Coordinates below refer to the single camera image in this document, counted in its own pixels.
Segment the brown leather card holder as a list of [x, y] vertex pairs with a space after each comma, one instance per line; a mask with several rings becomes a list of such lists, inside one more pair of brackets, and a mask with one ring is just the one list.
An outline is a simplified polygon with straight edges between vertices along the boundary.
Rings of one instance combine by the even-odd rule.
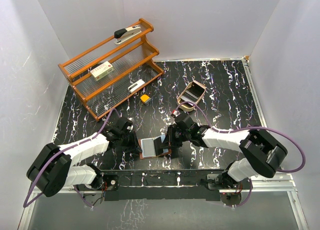
[[139, 157], [141, 160], [162, 157], [172, 153], [172, 150], [165, 145], [165, 135], [157, 137], [143, 138], [139, 140], [141, 152]]

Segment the grey credit card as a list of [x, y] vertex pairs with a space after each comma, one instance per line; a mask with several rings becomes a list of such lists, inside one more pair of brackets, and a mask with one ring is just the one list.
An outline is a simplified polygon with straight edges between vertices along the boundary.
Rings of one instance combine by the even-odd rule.
[[155, 144], [153, 138], [145, 138], [141, 140], [142, 157], [150, 158], [156, 155]]

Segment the black VIP credit card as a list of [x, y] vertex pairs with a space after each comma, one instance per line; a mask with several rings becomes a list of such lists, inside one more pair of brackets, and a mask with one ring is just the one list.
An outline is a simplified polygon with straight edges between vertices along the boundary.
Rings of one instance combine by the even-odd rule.
[[162, 148], [162, 138], [161, 136], [158, 136], [157, 138], [155, 138], [153, 140], [153, 144], [154, 144], [154, 151], [155, 151], [155, 155], [159, 156], [163, 153], [163, 148]]

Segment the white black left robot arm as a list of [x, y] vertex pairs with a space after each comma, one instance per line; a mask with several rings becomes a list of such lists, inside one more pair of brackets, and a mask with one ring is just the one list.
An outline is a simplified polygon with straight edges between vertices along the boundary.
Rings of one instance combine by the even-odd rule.
[[46, 144], [36, 157], [26, 176], [46, 197], [52, 197], [63, 187], [86, 185], [92, 190], [102, 188], [103, 176], [92, 163], [79, 166], [83, 160], [109, 150], [140, 152], [137, 134], [130, 118], [120, 117], [107, 124], [101, 133], [64, 145]]

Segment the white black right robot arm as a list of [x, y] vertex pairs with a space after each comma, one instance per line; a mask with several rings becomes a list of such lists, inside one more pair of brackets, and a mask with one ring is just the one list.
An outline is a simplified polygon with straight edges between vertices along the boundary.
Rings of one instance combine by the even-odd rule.
[[202, 180], [208, 186], [221, 188], [233, 189], [242, 180], [256, 175], [273, 178], [288, 154], [287, 149], [265, 129], [218, 131], [209, 125], [197, 124], [185, 113], [174, 118], [161, 147], [173, 150], [181, 147], [183, 142], [202, 148], [238, 151], [244, 155], [215, 178]]

